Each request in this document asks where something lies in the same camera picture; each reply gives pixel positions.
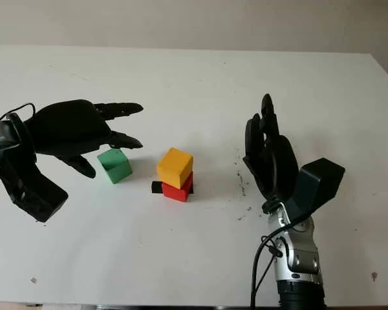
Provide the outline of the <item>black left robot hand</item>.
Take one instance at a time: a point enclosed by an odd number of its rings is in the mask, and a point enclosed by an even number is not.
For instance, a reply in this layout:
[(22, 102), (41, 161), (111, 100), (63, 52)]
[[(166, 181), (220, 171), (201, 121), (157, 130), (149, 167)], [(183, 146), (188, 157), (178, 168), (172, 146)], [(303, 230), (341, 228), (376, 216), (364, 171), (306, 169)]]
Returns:
[(139, 149), (134, 137), (110, 129), (108, 120), (143, 111), (138, 103), (97, 103), (76, 99), (54, 103), (25, 121), (38, 154), (54, 156), (88, 178), (96, 171), (83, 157), (102, 145)]

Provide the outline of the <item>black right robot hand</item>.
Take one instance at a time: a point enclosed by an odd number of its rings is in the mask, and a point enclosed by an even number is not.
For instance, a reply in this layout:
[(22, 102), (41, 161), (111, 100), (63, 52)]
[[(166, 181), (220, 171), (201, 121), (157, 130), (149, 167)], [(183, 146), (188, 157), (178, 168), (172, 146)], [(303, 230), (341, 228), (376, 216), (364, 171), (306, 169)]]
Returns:
[(266, 200), (262, 206), (265, 214), (291, 197), (298, 174), (297, 160), (289, 140), (279, 132), (269, 94), (262, 98), (261, 113), (246, 123), (243, 161)]

